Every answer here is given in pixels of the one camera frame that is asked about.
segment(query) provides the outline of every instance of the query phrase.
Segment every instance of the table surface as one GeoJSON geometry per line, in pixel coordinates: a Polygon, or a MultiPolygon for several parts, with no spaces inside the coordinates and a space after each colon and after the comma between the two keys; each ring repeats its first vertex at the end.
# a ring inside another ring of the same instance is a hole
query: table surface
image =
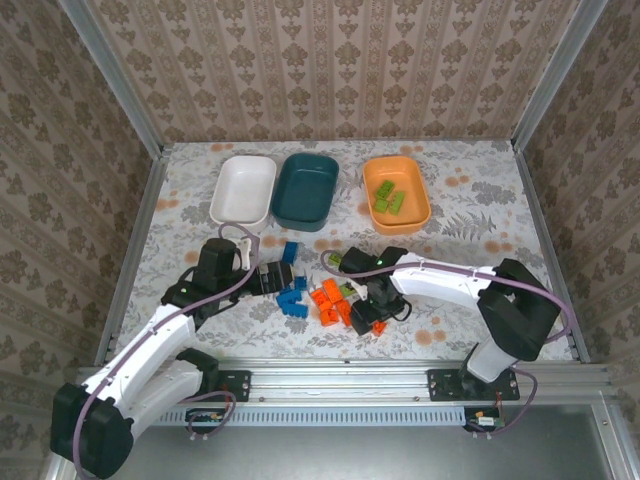
{"type": "MultiPolygon", "coordinates": [[[[217,236],[209,206],[223,162],[234,155],[264,155],[282,167],[293,153],[328,155],[340,165],[328,221],[315,233],[281,228],[273,218],[261,233],[261,262],[279,260],[286,241],[299,242],[296,275],[313,287],[330,275],[319,262],[327,248],[352,246],[379,254],[389,245],[461,265],[498,265],[512,257],[549,287],[515,156],[507,141],[341,141],[176,144],[169,159],[127,313],[120,351],[149,320],[165,290],[197,263],[200,248],[217,236]],[[432,216],[418,233],[382,236],[371,223],[362,168],[381,155],[415,159],[425,180],[432,216]]],[[[209,319],[188,346],[218,358],[393,358],[462,360],[488,335],[478,311],[414,297],[404,323],[392,320],[380,337],[359,337],[342,324],[322,327],[307,294],[307,319],[284,316],[274,295],[244,297],[209,319]]],[[[571,360],[566,339],[546,345],[540,360],[571,360]]]]}

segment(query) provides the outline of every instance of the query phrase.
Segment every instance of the patterned wallpaper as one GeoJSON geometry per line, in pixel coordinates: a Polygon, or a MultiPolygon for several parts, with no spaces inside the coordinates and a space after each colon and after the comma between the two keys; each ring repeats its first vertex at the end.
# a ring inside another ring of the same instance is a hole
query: patterned wallpaper
{"type": "Polygon", "coordinates": [[[577,0],[90,0],[165,142],[509,138],[577,0]]]}
{"type": "Polygon", "coordinates": [[[0,2],[0,478],[93,362],[150,158],[55,1],[0,2]]]}
{"type": "Polygon", "coordinates": [[[525,151],[594,361],[640,447],[640,2],[610,0],[525,151]]]}

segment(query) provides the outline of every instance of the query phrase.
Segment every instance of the white bowl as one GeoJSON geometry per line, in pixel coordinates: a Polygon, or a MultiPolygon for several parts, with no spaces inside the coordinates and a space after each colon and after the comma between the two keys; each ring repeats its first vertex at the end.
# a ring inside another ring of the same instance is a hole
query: white bowl
{"type": "Polygon", "coordinates": [[[211,219],[260,232],[269,220],[276,171],[275,162],[268,157],[238,155],[224,162],[209,208],[211,219]]]}

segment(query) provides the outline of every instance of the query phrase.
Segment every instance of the orange bowl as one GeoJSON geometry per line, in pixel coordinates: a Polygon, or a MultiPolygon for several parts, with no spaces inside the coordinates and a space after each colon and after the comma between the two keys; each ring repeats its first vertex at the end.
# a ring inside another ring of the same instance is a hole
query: orange bowl
{"type": "Polygon", "coordinates": [[[404,156],[377,157],[364,165],[364,188],[373,226],[382,235],[407,235],[419,231],[429,217],[431,206],[420,167],[415,160],[404,156]],[[374,210],[376,192],[385,180],[395,184],[389,199],[396,192],[404,192],[398,215],[374,210]]]}

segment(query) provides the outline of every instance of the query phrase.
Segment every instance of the toy block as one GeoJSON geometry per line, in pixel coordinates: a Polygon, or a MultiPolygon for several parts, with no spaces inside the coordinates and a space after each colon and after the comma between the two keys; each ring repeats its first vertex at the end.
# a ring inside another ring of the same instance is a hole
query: toy block
{"type": "Polygon", "coordinates": [[[339,267],[340,262],[342,262],[342,257],[337,253],[332,253],[331,255],[329,255],[329,265],[339,267]]]}
{"type": "Polygon", "coordinates": [[[376,204],[373,206],[373,209],[376,212],[384,213],[387,211],[387,207],[389,206],[389,202],[386,200],[376,200],[376,204]]]}
{"type": "Polygon", "coordinates": [[[404,200],[404,192],[396,192],[393,196],[393,200],[389,204],[389,213],[391,215],[397,215],[400,211],[400,206],[402,206],[402,201],[404,200]]]}
{"type": "Polygon", "coordinates": [[[329,297],[327,297],[327,294],[324,293],[324,290],[322,290],[321,288],[319,288],[318,290],[314,290],[310,293],[310,295],[313,303],[316,304],[321,312],[329,310],[333,306],[329,301],[329,297]]]}
{"type": "Polygon", "coordinates": [[[350,283],[343,283],[338,287],[340,289],[340,293],[344,298],[350,297],[356,292],[356,289],[351,286],[350,283]]]}
{"type": "Polygon", "coordinates": [[[387,328],[387,324],[384,322],[373,322],[373,324],[371,324],[371,333],[373,333],[376,337],[379,337],[380,335],[382,335],[382,332],[384,332],[384,329],[387,328]]]}
{"type": "Polygon", "coordinates": [[[322,323],[323,327],[335,325],[339,321],[340,319],[338,318],[338,312],[336,312],[333,308],[320,313],[320,323],[322,323]]]}
{"type": "Polygon", "coordinates": [[[378,200],[386,200],[391,193],[391,190],[393,190],[393,187],[395,186],[395,183],[393,183],[392,181],[385,180],[384,182],[382,182],[382,185],[380,185],[380,188],[376,191],[376,198],[378,200]]]}
{"type": "Polygon", "coordinates": [[[282,305],[286,303],[296,303],[302,300],[302,294],[300,290],[291,290],[289,292],[281,293],[276,297],[276,302],[278,302],[278,306],[282,308],[282,305]]]}
{"type": "Polygon", "coordinates": [[[336,303],[336,310],[340,314],[340,318],[347,327],[351,326],[351,305],[346,300],[340,300],[336,303]]]}
{"type": "Polygon", "coordinates": [[[290,317],[307,318],[309,307],[299,303],[285,303],[282,305],[282,313],[290,317]]]}
{"type": "Polygon", "coordinates": [[[342,294],[340,293],[340,289],[338,288],[338,285],[333,278],[322,282],[322,286],[324,287],[324,291],[327,292],[327,297],[329,297],[329,301],[332,304],[335,305],[343,299],[342,294]]]}
{"type": "Polygon", "coordinates": [[[284,252],[282,253],[282,261],[293,265],[298,255],[298,244],[296,242],[287,242],[284,246],[284,252]]]}
{"type": "Polygon", "coordinates": [[[307,289],[307,277],[296,277],[293,280],[293,286],[296,290],[306,290],[307,289]]]}

